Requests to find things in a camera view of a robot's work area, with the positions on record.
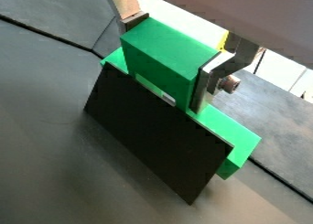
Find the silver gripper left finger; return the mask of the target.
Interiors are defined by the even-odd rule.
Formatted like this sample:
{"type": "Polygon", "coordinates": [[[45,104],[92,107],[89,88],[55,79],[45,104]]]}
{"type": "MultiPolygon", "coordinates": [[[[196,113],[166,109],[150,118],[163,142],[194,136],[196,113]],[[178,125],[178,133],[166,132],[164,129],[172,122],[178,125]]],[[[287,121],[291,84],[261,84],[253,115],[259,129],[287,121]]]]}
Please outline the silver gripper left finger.
{"type": "Polygon", "coordinates": [[[140,10],[137,0],[112,0],[119,13],[120,32],[125,33],[137,26],[150,14],[140,10]]]}

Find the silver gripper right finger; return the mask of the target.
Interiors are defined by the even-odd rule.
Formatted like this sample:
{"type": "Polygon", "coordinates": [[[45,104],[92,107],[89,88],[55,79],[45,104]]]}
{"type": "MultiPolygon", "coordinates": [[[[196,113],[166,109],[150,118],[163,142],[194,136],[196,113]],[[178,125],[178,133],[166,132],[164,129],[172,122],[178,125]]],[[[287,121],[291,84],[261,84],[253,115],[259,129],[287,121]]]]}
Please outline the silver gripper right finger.
{"type": "Polygon", "coordinates": [[[254,60],[259,46],[232,32],[227,32],[218,45],[218,53],[198,69],[190,109],[199,113],[219,91],[235,92],[240,79],[234,73],[254,60]]]}

